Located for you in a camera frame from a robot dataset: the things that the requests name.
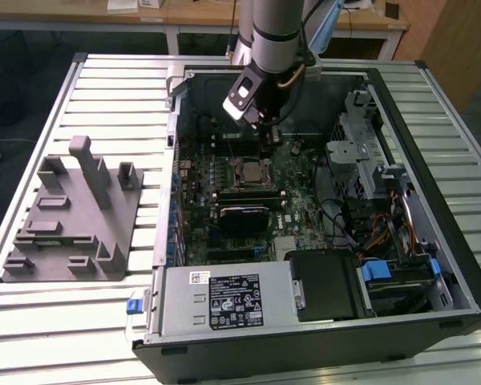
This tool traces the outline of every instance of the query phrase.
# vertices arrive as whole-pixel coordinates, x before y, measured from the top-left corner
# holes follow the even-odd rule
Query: blue latch
[[[368,261],[362,266],[362,275],[365,282],[374,279],[389,279],[392,278],[390,269],[386,261]]]
[[[442,270],[440,269],[439,262],[435,258],[430,259],[430,266],[431,270],[433,270],[433,275],[435,278],[440,277],[442,275]]]
[[[127,300],[127,314],[142,314],[144,301],[142,298],[130,298]]]

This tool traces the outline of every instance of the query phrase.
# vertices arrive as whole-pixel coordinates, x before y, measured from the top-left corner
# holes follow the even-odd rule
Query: warning label
[[[258,274],[210,277],[208,288],[213,330],[264,325]]]

